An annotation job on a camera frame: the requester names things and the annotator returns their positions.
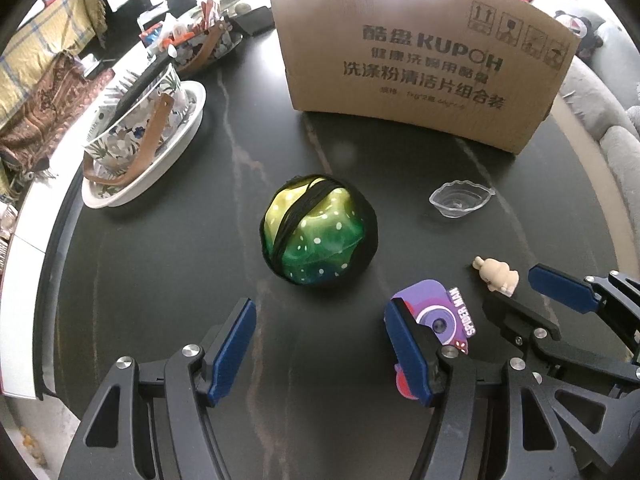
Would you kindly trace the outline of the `beige small figurine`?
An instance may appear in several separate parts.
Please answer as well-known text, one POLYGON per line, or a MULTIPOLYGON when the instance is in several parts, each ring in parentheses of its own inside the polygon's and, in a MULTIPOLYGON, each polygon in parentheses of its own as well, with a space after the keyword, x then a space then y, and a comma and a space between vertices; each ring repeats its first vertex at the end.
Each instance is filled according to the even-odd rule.
POLYGON ((506 262, 476 256, 472 267, 477 270, 480 279, 491 292, 500 292, 509 298, 513 296, 520 281, 520 274, 517 270, 512 270, 506 262))

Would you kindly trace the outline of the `purple spider-man toy camera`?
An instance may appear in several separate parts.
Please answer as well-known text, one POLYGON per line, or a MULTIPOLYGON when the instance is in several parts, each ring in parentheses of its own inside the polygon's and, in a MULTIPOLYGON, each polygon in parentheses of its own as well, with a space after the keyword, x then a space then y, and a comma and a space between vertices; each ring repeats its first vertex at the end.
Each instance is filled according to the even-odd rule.
MULTIPOLYGON (((429 327, 441 346, 453 346, 459 352, 469 352, 469 339, 476 330, 457 287, 446 289, 439 281, 423 280, 396 292, 394 298, 404 300, 416 322, 429 327)), ((397 358, 395 370, 398 391, 405 398, 416 400, 410 393, 397 358)))

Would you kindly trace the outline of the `clear leaf-shaped dish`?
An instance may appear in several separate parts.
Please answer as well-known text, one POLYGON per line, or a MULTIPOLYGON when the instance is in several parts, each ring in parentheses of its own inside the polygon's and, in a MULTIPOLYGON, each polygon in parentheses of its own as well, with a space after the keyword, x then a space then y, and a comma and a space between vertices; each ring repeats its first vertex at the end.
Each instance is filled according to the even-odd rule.
POLYGON ((428 201, 445 218, 459 219, 483 208, 496 195, 493 188, 470 180, 445 182, 428 201))

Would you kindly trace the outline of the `green ball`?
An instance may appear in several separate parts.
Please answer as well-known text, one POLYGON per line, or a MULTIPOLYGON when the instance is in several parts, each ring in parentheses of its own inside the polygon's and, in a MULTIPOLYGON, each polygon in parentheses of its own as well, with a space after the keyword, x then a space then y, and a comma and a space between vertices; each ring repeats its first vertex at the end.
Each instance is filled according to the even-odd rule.
POLYGON ((259 225, 273 274, 304 287, 355 281, 378 250, 378 217, 364 195, 328 174, 297 176, 273 195, 259 225))

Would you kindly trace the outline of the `grey curved sofa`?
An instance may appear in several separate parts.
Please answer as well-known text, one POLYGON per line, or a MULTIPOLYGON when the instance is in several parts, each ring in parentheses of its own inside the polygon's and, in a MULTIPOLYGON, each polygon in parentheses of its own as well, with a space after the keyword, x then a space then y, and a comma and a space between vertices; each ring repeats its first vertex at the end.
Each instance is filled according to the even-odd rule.
POLYGON ((556 11, 589 18, 603 39, 590 61, 575 54, 561 86, 574 115, 596 140, 634 223, 639 222, 639 49, 605 0, 533 0, 556 11))

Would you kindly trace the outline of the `white oval plate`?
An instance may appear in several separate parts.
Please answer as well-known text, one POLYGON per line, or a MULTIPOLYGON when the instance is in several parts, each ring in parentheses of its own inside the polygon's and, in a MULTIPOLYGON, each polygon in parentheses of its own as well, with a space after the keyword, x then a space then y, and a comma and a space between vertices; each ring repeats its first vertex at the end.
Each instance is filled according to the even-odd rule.
POLYGON ((186 86, 189 101, 188 114, 174 135, 160 148, 160 154, 155 156, 151 166, 145 169, 134 182, 123 188, 109 190, 106 185, 94 184, 87 179, 82 179, 81 196, 87 207, 101 209, 130 203, 152 188, 186 150, 202 122, 206 89, 195 80, 187 80, 183 84, 186 86))

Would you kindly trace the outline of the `dark round sailboat cushion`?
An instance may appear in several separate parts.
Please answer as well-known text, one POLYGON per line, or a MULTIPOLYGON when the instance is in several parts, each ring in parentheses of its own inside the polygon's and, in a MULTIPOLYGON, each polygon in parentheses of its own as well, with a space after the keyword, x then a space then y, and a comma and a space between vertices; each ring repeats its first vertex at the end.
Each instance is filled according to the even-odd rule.
POLYGON ((554 18, 579 38, 576 50, 578 58, 590 61, 596 51, 603 47, 603 39, 596 33, 589 18, 556 11, 554 18))

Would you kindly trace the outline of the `cardboard box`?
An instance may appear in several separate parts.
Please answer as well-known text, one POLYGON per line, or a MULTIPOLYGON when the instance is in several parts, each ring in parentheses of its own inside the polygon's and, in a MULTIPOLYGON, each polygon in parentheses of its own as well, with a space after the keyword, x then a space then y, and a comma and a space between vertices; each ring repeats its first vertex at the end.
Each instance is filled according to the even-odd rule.
POLYGON ((270 0, 301 112, 431 128, 518 154, 578 38, 522 0, 270 0))

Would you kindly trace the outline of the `black remote in bowl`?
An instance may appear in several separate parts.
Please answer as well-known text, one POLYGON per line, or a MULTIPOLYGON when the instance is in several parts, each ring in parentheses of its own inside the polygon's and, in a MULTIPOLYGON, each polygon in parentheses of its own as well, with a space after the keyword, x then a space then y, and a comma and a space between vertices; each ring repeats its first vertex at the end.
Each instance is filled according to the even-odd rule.
POLYGON ((157 55, 156 59, 142 72, 119 99, 115 107, 114 116, 119 118, 125 114, 127 110, 130 110, 134 103, 137 102, 137 99, 145 92, 145 89, 163 73, 170 63, 171 55, 168 52, 157 55))

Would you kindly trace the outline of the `brown patterned cloth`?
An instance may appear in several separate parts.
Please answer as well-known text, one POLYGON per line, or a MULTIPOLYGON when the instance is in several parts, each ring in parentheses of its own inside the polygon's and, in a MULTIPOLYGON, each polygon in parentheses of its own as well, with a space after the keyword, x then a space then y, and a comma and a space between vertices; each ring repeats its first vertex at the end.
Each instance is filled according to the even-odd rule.
POLYGON ((1 159, 24 174, 45 170, 62 137, 111 82, 106 68, 92 78, 67 52, 56 56, 26 102, 1 128, 1 159))

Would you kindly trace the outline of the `basket with snack packets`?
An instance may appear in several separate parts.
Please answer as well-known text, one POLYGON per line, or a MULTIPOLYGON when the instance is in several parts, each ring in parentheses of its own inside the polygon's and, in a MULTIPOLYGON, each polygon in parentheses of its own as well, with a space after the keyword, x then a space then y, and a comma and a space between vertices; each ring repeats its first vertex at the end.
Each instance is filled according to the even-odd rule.
POLYGON ((150 58, 166 53, 179 74, 206 68, 233 51, 244 39, 229 10, 239 0, 195 0, 178 18, 166 12, 143 29, 139 39, 150 58))

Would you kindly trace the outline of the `yellow plaid blanket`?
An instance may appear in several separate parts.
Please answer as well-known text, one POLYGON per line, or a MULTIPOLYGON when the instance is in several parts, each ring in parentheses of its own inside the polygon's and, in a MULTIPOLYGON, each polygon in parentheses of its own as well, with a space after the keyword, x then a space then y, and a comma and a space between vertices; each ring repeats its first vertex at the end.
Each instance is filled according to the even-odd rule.
POLYGON ((106 31, 104 0, 55 0, 29 20, 1 55, 1 121, 28 99, 58 54, 78 55, 106 31))

